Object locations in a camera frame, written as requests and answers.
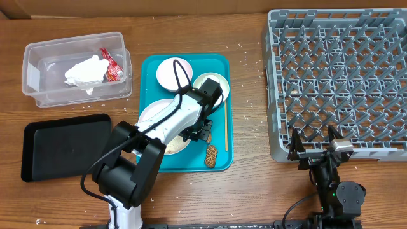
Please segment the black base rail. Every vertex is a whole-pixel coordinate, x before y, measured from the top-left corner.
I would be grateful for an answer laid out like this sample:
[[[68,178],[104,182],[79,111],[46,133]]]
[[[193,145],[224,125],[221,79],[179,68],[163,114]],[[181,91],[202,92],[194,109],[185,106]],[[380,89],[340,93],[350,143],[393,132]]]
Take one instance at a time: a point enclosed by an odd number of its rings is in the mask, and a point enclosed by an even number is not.
[[[287,220],[285,222],[287,229],[310,229],[313,228],[307,220]],[[272,223],[214,223],[214,224],[188,224],[188,225],[169,225],[143,224],[142,229],[283,229],[282,221]]]

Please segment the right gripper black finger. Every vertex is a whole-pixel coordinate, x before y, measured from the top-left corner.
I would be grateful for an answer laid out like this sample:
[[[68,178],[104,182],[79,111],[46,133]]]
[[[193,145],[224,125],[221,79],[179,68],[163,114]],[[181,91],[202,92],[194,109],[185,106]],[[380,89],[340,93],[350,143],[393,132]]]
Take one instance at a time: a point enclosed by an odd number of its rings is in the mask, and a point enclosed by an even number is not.
[[[343,136],[332,126],[328,126],[328,139],[333,141],[335,139],[343,139]]]
[[[289,152],[290,153],[304,153],[305,152],[305,148],[301,141],[301,137],[296,128],[294,128],[292,131],[291,145],[289,148]]]

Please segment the large white plate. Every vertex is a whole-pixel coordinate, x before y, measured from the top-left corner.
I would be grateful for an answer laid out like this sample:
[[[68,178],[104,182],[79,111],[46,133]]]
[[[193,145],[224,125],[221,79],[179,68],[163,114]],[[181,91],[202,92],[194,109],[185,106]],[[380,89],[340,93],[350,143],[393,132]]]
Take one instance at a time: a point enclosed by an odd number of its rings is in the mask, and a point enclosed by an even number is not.
[[[172,103],[172,99],[161,99],[161,100],[151,103],[140,114],[138,122],[143,122],[143,121],[146,121],[147,119],[152,118],[155,114],[157,114],[159,111],[163,110],[165,107],[167,107],[171,103]],[[174,154],[182,151],[184,148],[186,148],[189,143],[190,143],[190,140],[187,140],[186,142],[184,142],[182,137],[177,135],[173,140],[171,140],[168,143],[164,155],[165,156],[174,155]]]

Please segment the red snack wrapper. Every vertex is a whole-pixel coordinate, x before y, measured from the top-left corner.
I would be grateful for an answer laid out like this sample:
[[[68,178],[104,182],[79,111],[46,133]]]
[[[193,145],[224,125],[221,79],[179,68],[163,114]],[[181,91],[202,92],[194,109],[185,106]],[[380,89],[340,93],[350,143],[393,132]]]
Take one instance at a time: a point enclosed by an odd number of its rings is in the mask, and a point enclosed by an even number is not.
[[[103,58],[109,62],[107,72],[105,74],[106,79],[109,82],[122,80],[124,77],[124,72],[121,66],[118,65],[118,63],[112,58],[110,53],[105,48],[101,48],[100,50]]]

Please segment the grey dishwasher rack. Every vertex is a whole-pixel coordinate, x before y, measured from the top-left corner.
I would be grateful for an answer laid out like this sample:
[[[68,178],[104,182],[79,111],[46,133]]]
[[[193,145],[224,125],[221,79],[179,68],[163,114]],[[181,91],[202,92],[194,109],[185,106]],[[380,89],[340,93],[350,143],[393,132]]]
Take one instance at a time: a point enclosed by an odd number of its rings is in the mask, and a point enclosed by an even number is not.
[[[262,34],[271,157],[291,132],[322,149],[334,127],[354,158],[406,160],[406,10],[271,10]]]

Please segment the clear plastic bin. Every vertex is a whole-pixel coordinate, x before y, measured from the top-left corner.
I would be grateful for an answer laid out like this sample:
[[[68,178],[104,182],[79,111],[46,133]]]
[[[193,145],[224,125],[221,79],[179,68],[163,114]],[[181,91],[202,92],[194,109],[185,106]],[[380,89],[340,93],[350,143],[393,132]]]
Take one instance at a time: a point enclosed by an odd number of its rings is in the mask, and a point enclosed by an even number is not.
[[[123,35],[107,32],[27,45],[22,92],[40,108],[130,96],[132,66]]]

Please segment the brown shiitake mushroom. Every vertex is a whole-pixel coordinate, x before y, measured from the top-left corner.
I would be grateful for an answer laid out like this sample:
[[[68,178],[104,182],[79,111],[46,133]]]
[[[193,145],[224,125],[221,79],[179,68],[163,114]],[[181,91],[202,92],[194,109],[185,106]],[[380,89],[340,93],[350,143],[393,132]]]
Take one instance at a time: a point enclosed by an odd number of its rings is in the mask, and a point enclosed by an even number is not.
[[[217,148],[213,145],[209,145],[207,147],[204,164],[209,168],[214,168],[216,165],[217,154],[218,154]]]

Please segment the teal plastic tray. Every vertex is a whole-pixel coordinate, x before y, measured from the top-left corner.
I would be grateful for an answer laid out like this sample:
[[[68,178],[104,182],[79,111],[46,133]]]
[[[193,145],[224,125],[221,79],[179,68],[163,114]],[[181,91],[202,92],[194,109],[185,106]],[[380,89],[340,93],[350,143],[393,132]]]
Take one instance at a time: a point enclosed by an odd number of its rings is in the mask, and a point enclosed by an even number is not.
[[[174,99],[175,94],[164,89],[156,79],[156,70],[171,54],[152,55],[142,64],[139,100],[139,115],[151,103],[161,99]],[[226,78],[230,86],[230,65],[226,57],[215,53],[179,54],[190,63],[193,69],[192,84],[203,73],[218,73]],[[224,103],[209,119],[213,121],[211,128],[212,142],[218,150],[216,165],[209,168],[204,164],[208,144],[204,141],[191,141],[186,148],[174,154],[164,156],[160,172],[212,172],[226,170],[233,162],[233,112],[231,92],[227,97],[228,108],[228,151],[225,151],[224,139]]]

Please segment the white upturned cup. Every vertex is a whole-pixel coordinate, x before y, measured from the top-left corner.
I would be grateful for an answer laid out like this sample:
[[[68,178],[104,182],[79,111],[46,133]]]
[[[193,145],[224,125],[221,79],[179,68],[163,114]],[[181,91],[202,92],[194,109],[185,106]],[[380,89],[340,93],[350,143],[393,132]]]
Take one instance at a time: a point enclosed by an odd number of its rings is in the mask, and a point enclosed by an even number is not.
[[[207,80],[212,80],[212,81],[215,81],[216,83],[220,83],[219,78],[213,74],[206,75],[202,80],[202,84],[204,84]]]

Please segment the wooden chopstick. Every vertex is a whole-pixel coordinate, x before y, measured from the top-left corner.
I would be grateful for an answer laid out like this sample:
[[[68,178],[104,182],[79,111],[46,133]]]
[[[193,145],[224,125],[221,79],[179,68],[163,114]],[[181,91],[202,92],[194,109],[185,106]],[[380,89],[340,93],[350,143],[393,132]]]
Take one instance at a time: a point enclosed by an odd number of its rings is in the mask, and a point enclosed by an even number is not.
[[[228,151],[228,108],[227,99],[224,101],[224,139],[225,139],[225,151]]]

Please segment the black tray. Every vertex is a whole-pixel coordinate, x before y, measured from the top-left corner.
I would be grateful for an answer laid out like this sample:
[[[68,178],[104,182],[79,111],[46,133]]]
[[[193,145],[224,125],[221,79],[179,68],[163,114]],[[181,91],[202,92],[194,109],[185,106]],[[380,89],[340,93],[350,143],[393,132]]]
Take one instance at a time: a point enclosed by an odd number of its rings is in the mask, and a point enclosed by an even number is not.
[[[101,157],[110,134],[107,114],[28,124],[24,129],[21,179],[32,182],[82,175]]]

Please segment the white napkin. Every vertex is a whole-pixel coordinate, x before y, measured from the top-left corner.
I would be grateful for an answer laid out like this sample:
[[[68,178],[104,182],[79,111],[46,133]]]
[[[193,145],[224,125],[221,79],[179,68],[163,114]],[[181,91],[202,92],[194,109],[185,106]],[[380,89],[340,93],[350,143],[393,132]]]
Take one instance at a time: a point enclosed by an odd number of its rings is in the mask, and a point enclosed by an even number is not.
[[[77,87],[85,87],[83,90],[88,95],[93,93],[93,87],[90,85],[99,84],[104,81],[104,75],[107,72],[109,62],[106,59],[100,59],[98,55],[75,64],[65,73],[65,83]]]

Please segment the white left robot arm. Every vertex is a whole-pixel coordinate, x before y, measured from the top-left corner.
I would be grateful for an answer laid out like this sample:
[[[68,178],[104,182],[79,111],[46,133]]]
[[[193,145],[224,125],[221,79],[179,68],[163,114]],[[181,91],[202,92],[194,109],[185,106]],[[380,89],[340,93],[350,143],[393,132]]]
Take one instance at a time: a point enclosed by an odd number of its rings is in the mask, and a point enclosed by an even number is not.
[[[206,80],[199,88],[180,88],[173,103],[144,122],[120,122],[113,129],[102,156],[90,166],[100,194],[109,204],[110,219],[104,228],[141,228],[140,208],[150,193],[165,149],[181,136],[184,141],[206,141],[212,121],[208,119],[223,100],[222,88]]]

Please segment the pink small bowl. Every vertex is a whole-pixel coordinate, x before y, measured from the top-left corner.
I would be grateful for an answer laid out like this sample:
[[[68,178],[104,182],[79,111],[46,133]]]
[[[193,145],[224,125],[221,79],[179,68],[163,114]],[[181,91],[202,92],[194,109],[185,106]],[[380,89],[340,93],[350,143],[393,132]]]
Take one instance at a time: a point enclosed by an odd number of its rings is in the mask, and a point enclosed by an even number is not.
[[[179,62],[176,63],[176,72],[181,87],[185,87],[192,80],[193,76],[192,66],[186,60],[179,57],[165,59],[156,70],[156,79],[164,89],[170,92],[176,92],[179,88],[174,72],[175,60]]]

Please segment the white saucer plate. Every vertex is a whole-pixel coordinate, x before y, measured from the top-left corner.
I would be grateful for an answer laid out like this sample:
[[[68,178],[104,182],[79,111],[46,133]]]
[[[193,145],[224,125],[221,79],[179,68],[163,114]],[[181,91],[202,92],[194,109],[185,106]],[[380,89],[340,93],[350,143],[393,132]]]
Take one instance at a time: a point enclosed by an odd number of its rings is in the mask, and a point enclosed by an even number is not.
[[[218,73],[203,73],[201,74],[193,83],[193,87],[194,88],[200,88],[202,86],[202,80],[206,75],[216,75],[219,80],[220,80],[220,86],[222,89],[222,96],[220,96],[220,98],[216,101],[215,106],[220,105],[220,103],[224,102],[225,99],[227,99],[229,93],[230,93],[230,86],[228,81],[226,80],[226,78]]]

